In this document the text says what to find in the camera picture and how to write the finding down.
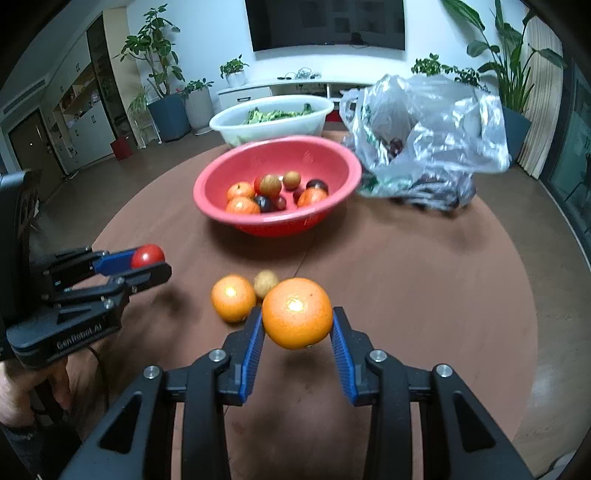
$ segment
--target red tomato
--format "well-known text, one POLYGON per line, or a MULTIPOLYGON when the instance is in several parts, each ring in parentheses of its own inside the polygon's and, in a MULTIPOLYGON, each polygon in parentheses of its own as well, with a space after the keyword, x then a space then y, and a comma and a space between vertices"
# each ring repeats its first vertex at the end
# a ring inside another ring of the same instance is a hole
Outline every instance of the red tomato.
POLYGON ((138 247, 131 257, 131 268, 145 267, 158 262, 164 262, 164 252, 158 245, 146 244, 138 247))
POLYGON ((257 178, 255 178, 255 181, 253 183, 253 186, 255 188, 255 192, 257 195, 261 194, 261 180, 262 180, 262 176, 257 177, 257 178))

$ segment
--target human hand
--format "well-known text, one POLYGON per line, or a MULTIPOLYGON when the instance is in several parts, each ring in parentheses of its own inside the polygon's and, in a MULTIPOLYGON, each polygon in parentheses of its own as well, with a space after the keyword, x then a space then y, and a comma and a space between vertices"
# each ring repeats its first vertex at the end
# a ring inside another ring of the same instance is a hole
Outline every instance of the human hand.
POLYGON ((23 428, 35 422, 29 392, 45 380, 60 407, 69 410, 72 404, 67 359, 41 370, 27 370, 17 360, 0 363, 0 423, 9 428, 23 428))

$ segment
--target round table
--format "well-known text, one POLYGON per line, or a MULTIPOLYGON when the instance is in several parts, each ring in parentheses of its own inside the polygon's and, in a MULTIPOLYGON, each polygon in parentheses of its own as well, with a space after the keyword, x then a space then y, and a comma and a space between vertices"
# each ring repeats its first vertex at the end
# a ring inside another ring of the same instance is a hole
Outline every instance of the round table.
MULTIPOLYGON (((168 284, 132 298, 124 328, 98 346, 112 398, 146 365, 182 367, 220 347, 232 328, 213 310, 212 285, 232 272, 252 279, 270 268, 279 278, 318 282, 354 329, 403 363, 452 365, 513 438, 534 378, 537 321, 519 254, 484 202, 476 197, 448 218, 352 196, 311 231, 256 238, 209 220, 193 203, 196 177, 226 150, 197 155, 154 180, 93 246, 156 243, 173 268, 168 284)), ((87 351, 70 358, 69 371, 85 435, 102 415, 101 380, 87 351)), ((328 339, 287 351, 267 338, 252 395, 225 416, 233 478, 361 478, 369 413, 342 394, 328 339)), ((177 434, 173 478, 180 477, 179 446, 177 434)))

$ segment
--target tangerine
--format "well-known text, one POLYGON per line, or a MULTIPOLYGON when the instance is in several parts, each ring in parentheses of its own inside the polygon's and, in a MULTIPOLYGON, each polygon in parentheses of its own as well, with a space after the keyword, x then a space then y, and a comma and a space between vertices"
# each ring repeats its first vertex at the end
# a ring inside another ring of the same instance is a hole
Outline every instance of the tangerine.
POLYGON ((261 213, 259 206, 250 198, 246 197, 235 197, 228 202, 226 205, 226 211, 228 213, 261 213))
POLYGON ((232 200, 235 197, 253 198, 255 196, 255 189, 247 181, 239 181, 232 185, 226 193, 226 198, 232 200))
POLYGON ((328 197, 328 193, 326 193, 322 189, 311 188, 305 189, 304 193, 300 195, 298 198, 297 206, 298 207, 305 207, 308 205, 314 205, 315 203, 321 202, 326 197, 328 197))
POLYGON ((226 322, 240 322, 256 305, 255 289, 241 275, 227 275, 216 282, 211 293, 213 308, 226 322))
POLYGON ((320 342, 332 328, 329 296, 307 278, 279 282, 262 302, 265 331, 277 345, 296 350, 320 342))

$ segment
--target wall-mounted tv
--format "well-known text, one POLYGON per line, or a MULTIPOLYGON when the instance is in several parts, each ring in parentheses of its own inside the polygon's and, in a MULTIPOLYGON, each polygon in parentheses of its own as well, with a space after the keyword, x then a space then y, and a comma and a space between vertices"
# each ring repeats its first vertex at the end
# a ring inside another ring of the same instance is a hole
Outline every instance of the wall-mounted tv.
POLYGON ((245 0, 255 51, 297 45, 404 50, 404 0, 245 0))

